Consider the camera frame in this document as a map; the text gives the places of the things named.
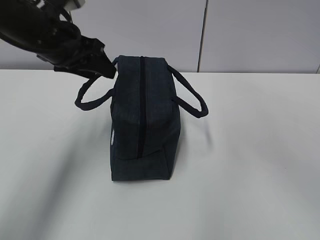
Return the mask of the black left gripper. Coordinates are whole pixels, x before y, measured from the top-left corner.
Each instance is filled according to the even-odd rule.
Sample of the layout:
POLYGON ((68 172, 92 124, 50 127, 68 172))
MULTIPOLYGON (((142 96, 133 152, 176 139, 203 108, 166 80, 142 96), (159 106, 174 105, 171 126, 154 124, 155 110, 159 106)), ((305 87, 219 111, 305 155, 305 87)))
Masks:
POLYGON ((38 53, 40 60, 53 65, 55 72, 81 77, 103 76, 113 79, 117 69, 104 52, 105 45, 97 38, 81 36, 53 53, 38 53))

